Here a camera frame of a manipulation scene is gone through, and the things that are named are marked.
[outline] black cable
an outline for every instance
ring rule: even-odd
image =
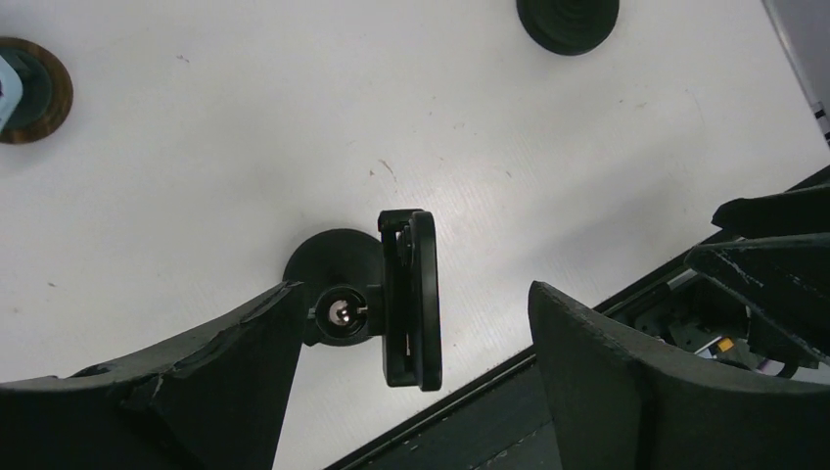
[[[782,379],[792,379],[796,372],[799,370],[799,364],[796,362],[787,362],[784,364],[784,368],[781,369],[781,372],[775,375],[775,377],[781,377]]]

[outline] white tabletop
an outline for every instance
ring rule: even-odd
[[[528,346],[531,280],[595,305],[721,203],[830,164],[755,0],[622,0],[577,58],[514,0],[13,0],[0,31],[75,86],[55,135],[0,147],[0,380],[215,318],[323,229],[435,214],[443,391],[386,388],[380,340],[304,348],[278,468],[321,468]]]

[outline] wooden coaster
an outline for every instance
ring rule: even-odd
[[[54,54],[24,39],[0,37],[0,47],[19,49],[28,53],[43,65],[52,80],[52,101],[43,116],[25,127],[4,129],[0,132],[0,142],[26,144],[52,134],[64,123],[72,108],[72,80],[69,78],[67,68]]]

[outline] black knob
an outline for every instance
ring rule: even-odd
[[[517,0],[519,19],[530,37],[562,56],[599,46],[617,24],[620,0]]]

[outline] round base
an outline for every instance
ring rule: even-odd
[[[608,38],[617,24],[620,0],[517,0],[516,6],[522,25],[540,46],[578,56]]]
[[[339,228],[309,238],[294,251],[283,273],[284,281],[305,284],[309,307],[335,286],[349,286],[364,298],[367,286],[384,282],[384,254],[381,242],[357,230]],[[350,346],[369,339],[365,332],[336,339],[322,334],[316,323],[309,323],[305,343]]]
[[[14,54],[26,68],[23,98],[0,132],[0,142],[25,144],[55,132],[72,107],[72,81],[67,68],[51,52],[16,37],[0,37],[0,50]]]

